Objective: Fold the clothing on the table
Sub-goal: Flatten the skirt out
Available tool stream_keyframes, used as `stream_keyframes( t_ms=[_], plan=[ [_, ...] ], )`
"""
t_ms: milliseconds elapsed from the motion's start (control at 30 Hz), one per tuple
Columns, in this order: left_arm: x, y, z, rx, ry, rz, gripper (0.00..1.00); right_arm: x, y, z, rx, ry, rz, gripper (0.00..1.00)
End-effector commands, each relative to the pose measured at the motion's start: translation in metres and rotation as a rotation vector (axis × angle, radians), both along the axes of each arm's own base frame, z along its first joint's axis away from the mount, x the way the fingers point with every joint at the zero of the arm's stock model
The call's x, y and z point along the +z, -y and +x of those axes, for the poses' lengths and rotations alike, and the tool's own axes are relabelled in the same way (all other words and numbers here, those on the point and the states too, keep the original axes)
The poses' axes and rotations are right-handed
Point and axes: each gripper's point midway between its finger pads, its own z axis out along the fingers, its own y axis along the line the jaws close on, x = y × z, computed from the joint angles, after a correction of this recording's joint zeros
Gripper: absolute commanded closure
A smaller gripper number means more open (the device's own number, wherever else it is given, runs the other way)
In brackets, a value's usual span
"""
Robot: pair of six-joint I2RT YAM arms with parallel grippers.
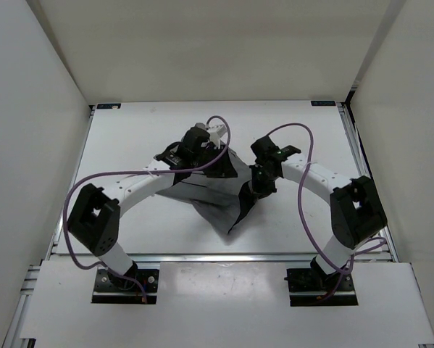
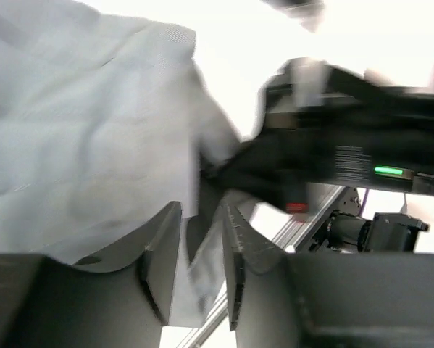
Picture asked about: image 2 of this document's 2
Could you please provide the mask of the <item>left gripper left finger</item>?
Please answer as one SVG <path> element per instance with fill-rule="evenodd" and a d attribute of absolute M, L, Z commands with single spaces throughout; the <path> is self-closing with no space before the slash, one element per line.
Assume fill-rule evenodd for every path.
<path fill-rule="evenodd" d="M 0 254 L 0 347 L 158 347 L 171 313 L 182 210 L 66 265 Z"/>

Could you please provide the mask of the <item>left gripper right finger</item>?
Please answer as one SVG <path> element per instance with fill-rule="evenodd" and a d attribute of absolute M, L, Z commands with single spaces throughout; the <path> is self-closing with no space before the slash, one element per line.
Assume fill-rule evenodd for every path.
<path fill-rule="evenodd" d="M 284 251 L 243 272 L 228 297 L 239 347 L 434 347 L 434 254 Z"/>

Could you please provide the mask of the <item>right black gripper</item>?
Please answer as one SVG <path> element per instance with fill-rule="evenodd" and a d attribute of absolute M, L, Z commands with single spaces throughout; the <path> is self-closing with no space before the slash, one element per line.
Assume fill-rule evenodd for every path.
<path fill-rule="evenodd" d="M 336 102 L 301 114 L 275 112 L 276 107 L 290 107 L 290 94 L 297 89 L 292 70 L 298 65 L 297 59 L 286 62 L 267 81 L 260 134 L 222 167 L 203 163 L 202 181 L 219 190 L 244 191 L 293 214 L 312 210 L 313 183 L 383 188 L 383 175 L 376 172 L 370 156 L 359 146 L 339 144 L 371 135 L 332 128 L 334 120 L 352 115 L 358 106 Z"/>

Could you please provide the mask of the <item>grey pleated skirt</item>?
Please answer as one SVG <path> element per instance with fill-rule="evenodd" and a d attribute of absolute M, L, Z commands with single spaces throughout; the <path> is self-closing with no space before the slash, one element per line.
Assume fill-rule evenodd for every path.
<path fill-rule="evenodd" d="M 72 264 L 179 201 L 170 324 L 201 326 L 224 278 L 220 197 L 241 143 L 193 61 L 195 33 L 76 1 L 0 1 L 0 252 Z"/>

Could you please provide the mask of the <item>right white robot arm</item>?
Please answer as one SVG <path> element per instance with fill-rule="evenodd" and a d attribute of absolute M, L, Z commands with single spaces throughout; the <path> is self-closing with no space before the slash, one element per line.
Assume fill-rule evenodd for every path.
<path fill-rule="evenodd" d="M 299 59 L 263 88 L 259 135 L 219 169 L 222 189 L 245 191 L 288 213 L 314 209 L 314 185 L 434 196 L 434 94 L 379 86 L 332 65 L 308 107 Z"/>

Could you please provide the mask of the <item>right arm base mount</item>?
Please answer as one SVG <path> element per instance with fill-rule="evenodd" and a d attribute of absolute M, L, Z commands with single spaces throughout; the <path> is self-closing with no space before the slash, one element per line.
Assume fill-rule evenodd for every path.
<path fill-rule="evenodd" d="M 417 237 L 430 226 L 402 212 L 376 212 L 373 219 L 361 216 L 364 201 L 356 188 L 333 206 L 326 221 L 309 242 L 310 252 L 413 252 Z"/>

